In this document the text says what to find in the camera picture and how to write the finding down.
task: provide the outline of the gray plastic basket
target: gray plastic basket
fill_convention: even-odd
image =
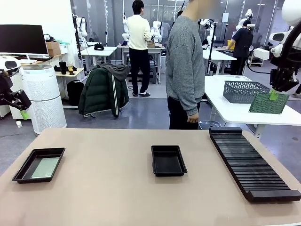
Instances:
[[[269,88],[255,81],[225,81],[223,96],[234,104],[251,104],[255,93],[269,93]]]

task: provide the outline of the white sweater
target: white sweater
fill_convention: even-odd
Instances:
[[[127,18],[127,26],[130,35],[128,46],[137,50],[147,49],[147,42],[151,40],[151,28],[146,19],[140,15]]]

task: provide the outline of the white cylindrical air purifier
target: white cylindrical air purifier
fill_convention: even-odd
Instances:
[[[24,91],[32,102],[28,113],[33,130],[67,126],[55,71],[50,65],[27,65],[20,70]]]

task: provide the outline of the gray sweater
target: gray sweater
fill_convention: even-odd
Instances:
[[[198,112],[205,89],[205,66],[197,22],[179,16],[169,34],[166,93],[179,100],[187,115]]]

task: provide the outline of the black rack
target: black rack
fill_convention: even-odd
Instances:
[[[291,202],[301,199],[301,193],[287,186],[242,135],[241,128],[210,128],[209,134],[249,202]]]

